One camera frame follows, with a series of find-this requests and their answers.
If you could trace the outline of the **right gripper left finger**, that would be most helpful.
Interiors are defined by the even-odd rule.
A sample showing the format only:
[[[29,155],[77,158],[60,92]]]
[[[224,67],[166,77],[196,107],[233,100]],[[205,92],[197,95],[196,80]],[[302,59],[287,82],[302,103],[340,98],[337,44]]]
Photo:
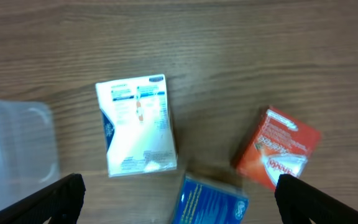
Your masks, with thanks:
[[[76,224],[85,183],[72,173],[0,211],[0,224]]]

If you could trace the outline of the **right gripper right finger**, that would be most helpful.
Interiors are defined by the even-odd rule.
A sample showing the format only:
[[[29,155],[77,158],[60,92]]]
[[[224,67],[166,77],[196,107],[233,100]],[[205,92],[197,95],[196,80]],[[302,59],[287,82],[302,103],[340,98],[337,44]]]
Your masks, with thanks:
[[[290,175],[279,176],[275,199],[283,224],[358,224],[358,211]]]

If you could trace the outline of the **white medicine box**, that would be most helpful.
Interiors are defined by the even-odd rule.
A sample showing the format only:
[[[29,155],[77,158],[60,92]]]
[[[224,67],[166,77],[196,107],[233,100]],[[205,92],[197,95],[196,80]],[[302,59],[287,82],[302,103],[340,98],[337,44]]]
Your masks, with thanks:
[[[108,176],[177,168],[165,75],[95,85],[106,142]]]

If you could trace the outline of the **clear plastic container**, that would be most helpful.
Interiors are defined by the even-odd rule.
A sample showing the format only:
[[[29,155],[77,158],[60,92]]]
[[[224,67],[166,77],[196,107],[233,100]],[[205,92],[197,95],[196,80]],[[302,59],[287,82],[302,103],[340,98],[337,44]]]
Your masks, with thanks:
[[[60,179],[52,112],[0,100],[0,211]]]

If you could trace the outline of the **red box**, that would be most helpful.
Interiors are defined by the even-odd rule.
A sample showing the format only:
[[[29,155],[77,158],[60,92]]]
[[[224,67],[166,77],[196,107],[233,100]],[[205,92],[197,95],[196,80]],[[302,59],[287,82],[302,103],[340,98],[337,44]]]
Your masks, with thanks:
[[[269,106],[234,168],[239,175],[275,190],[280,175],[300,177],[320,139],[315,128]]]

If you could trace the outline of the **blue box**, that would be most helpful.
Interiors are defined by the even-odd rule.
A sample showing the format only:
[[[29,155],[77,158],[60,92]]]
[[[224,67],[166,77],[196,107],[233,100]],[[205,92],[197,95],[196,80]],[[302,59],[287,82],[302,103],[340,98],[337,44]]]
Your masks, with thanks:
[[[242,189],[186,174],[171,224],[240,224],[249,199]]]

